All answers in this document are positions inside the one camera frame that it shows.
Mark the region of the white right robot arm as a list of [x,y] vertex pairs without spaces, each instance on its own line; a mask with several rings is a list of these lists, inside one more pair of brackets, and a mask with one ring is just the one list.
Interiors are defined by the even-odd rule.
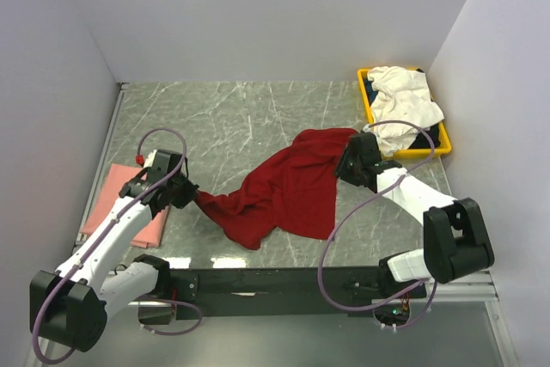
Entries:
[[379,262],[377,287],[384,296],[397,297],[409,281],[431,278],[447,284],[493,266],[495,255],[478,203],[440,193],[399,162],[382,159],[372,133],[351,136],[335,174],[393,201],[423,227],[422,248]]

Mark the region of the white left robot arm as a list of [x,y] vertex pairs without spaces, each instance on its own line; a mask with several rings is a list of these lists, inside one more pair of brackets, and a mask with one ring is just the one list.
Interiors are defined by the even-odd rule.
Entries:
[[198,188],[182,173],[184,155],[157,150],[149,166],[127,181],[107,217],[92,236],[54,272],[38,272],[29,289],[30,331],[86,352],[102,336],[110,318],[128,303],[149,296],[173,297],[170,265],[138,256],[121,274],[110,272],[135,235],[172,205],[183,208]]

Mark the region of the red t shirt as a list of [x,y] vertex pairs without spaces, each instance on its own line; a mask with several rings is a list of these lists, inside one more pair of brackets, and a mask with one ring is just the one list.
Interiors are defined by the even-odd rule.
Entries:
[[356,133],[351,128],[302,131],[250,172],[239,189],[222,195],[200,191],[196,204],[231,241],[249,250],[259,249],[276,228],[326,240],[335,223],[334,170]]

